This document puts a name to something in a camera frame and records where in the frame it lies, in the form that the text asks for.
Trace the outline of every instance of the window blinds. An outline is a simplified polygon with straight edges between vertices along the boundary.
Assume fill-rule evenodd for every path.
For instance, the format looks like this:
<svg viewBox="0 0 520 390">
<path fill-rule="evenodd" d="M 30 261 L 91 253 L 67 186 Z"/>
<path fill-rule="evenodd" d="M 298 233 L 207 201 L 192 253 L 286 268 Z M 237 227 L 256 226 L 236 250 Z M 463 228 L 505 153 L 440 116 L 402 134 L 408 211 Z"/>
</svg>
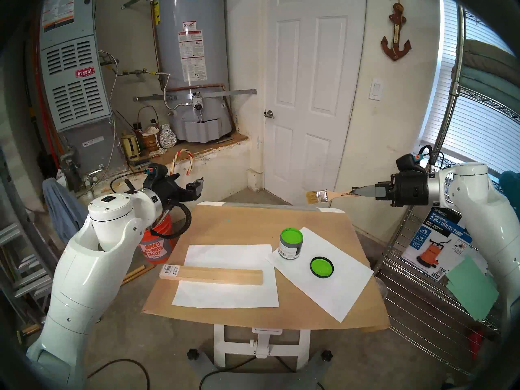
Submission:
<svg viewBox="0 0 520 390">
<path fill-rule="evenodd" d="M 421 137 L 423 145 L 435 143 L 448 103 L 451 69 L 455 65 L 457 4 L 453 0 L 442 0 L 442 3 L 442 60 L 430 114 Z M 486 42 L 513 54 L 493 30 L 469 12 L 466 20 L 466 39 Z M 497 173 L 506 170 L 520 172 L 520 124 L 481 103 L 458 97 L 443 151 L 461 161 L 487 163 L 489 168 Z"/>
</svg>

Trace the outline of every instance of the wall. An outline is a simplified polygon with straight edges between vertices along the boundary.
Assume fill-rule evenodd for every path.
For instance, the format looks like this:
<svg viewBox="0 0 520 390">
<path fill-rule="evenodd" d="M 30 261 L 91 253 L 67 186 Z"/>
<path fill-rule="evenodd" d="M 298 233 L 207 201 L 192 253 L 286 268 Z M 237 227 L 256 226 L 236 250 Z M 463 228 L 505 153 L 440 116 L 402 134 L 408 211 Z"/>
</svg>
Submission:
<svg viewBox="0 0 520 390">
<path fill-rule="evenodd" d="M 39 145 L 31 125 L 22 80 L 23 37 L 20 28 L 0 58 L 0 145 L 23 204 L 29 209 L 43 211 L 40 200 L 43 177 L 36 162 Z"/>
<path fill-rule="evenodd" d="M 121 9 L 129 0 L 96 0 L 96 33 L 98 50 L 104 50 L 119 59 L 119 71 L 146 68 L 157 71 L 153 49 L 150 3 L 141 0 L 131 7 Z M 114 81 L 114 73 L 103 67 L 103 78 L 108 95 Z M 161 101 L 134 102 L 133 96 L 161 94 L 158 78 L 153 75 L 127 75 L 118 77 L 112 96 L 112 107 L 130 123 L 137 120 L 137 112 L 145 105 L 153 105 L 159 122 L 165 123 L 167 108 Z M 152 108 L 141 111 L 139 120 L 146 128 L 150 119 L 155 119 Z M 124 124 L 116 121 L 118 131 Z"/>
<path fill-rule="evenodd" d="M 354 110 L 335 191 L 390 179 L 395 160 L 411 152 L 421 129 L 435 74 L 439 33 L 439 0 L 401 0 L 407 23 L 401 47 L 412 50 L 397 62 L 383 54 L 380 41 L 392 36 L 392 2 L 367 0 L 365 40 Z M 373 78 L 383 81 L 381 101 L 368 99 Z M 349 214 L 354 226 L 381 243 L 390 239 L 404 208 L 370 198 L 336 199 L 332 207 Z"/>
<path fill-rule="evenodd" d="M 230 89 L 256 88 L 257 95 L 231 98 L 238 131 L 251 139 L 250 168 L 264 171 L 264 110 L 267 0 L 226 0 Z"/>
<path fill-rule="evenodd" d="M 186 203 L 189 209 L 193 209 L 201 201 L 220 201 L 247 187 L 245 170 L 249 163 L 250 146 L 251 142 L 245 140 L 195 157 L 193 159 L 193 170 L 189 176 L 186 176 L 189 166 L 188 161 L 179 162 L 175 165 L 175 172 L 180 173 L 176 183 L 181 187 L 185 187 L 186 183 L 204 177 L 202 195 L 197 201 Z M 129 179 L 136 189 L 140 189 L 145 175 L 140 174 Z M 128 190 L 124 178 L 114 182 L 113 187 L 117 192 Z M 103 181 L 94 187 L 94 197 L 110 192 L 109 181 Z M 88 204 L 90 199 L 83 196 L 81 201 Z M 184 217 L 183 212 L 178 208 L 173 209 L 171 215 L 174 221 Z"/>
</svg>

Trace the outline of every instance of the candy cane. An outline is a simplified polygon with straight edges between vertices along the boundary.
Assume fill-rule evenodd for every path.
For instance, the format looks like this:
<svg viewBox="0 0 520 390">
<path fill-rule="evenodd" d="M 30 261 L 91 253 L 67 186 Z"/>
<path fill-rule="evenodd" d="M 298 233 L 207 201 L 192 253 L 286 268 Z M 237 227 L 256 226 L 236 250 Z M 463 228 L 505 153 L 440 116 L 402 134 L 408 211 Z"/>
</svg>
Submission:
<svg viewBox="0 0 520 390">
<path fill-rule="evenodd" d="M 189 176 L 191 169 L 193 168 L 193 155 L 187 149 L 181 149 L 180 151 L 178 151 L 175 154 L 175 158 L 173 159 L 173 162 L 172 162 L 172 167 L 170 168 L 170 174 L 173 175 L 173 170 L 175 169 L 175 163 L 177 162 L 177 159 L 179 158 L 179 155 L 181 152 L 186 152 L 188 154 L 188 156 L 190 157 L 190 167 L 188 168 L 188 171 L 186 172 L 186 176 Z"/>
</svg>

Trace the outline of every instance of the paint brush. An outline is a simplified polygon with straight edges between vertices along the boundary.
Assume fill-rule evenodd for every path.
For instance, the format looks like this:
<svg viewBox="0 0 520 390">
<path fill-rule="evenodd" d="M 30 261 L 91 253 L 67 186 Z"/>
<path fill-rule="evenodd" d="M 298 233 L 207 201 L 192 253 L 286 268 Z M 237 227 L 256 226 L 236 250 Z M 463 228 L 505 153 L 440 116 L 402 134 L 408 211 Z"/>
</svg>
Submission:
<svg viewBox="0 0 520 390">
<path fill-rule="evenodd" d="M 327 202 L 331 201 L 336 197 L 358 197 L 358 194 L 354 194 L 351 191 L 345 191 L 342 193 L 335 193 L 330 190 L 320 190 L 320 191 L 308 191 L 305 196 L 307 197 L 307 204 L 316 204 L 318 202 Z"/>
</svg>

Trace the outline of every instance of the wicker basket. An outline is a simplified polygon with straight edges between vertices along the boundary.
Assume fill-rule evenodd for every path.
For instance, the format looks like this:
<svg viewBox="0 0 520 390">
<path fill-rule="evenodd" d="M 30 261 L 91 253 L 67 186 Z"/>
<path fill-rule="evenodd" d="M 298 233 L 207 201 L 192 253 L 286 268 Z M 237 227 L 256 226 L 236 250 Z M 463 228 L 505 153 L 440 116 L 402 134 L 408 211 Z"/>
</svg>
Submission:
<svg viewBox="0 0 520 390">
<path fill-rule="evenodd" d="M 158 133 L 155 133 L 155 134 L 152 134 L 152 135 L 144 135 L 142 137 L 142 142 L 145 143 L 146 145 L 146 148 L 152 152 L 152 151 L 157 151 L 159 149 L 159 147 L 157 146 L 157 142 L 159 142 L 159 136 L 160 136 L 160 132 Z"/>
</svg>

